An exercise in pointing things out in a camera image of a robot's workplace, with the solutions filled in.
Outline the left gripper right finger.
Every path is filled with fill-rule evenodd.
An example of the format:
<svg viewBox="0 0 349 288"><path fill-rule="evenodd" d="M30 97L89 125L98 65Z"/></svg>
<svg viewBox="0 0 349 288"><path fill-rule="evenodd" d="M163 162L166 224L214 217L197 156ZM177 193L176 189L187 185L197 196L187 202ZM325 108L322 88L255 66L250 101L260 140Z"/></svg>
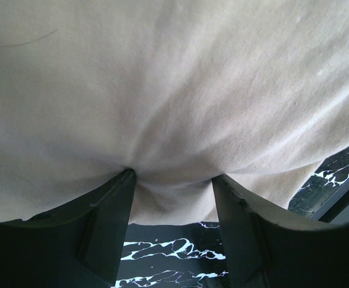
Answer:
<svg viewBox="0 0 349 288"><path fill-rule="evenodd" d="M232 287L349 287L349 223L312 220L212 180Z"/></svg>

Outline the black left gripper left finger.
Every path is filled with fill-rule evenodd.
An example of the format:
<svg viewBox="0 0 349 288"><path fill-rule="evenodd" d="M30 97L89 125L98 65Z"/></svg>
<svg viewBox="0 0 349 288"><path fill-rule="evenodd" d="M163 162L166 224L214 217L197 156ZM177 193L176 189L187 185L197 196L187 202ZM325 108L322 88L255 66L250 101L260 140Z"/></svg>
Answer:
<svg viewBox="0 0 349 288"><path fill-rule="evenodd" d="M29 220L0 223L0 287L111 287L129 222L136 173Z"/></svg>

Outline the beige t shirt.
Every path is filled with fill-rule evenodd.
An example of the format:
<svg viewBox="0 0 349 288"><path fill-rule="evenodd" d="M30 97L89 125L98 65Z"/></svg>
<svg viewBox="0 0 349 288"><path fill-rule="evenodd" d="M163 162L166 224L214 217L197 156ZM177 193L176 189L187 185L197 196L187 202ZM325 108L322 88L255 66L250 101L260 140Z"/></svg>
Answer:
<svg viewBox="0 0 349 288"><path fill-rule="evenodd" d="M0 222L131 168L130 221L286 208L349 146L349 1L0 1Z"/></svg>

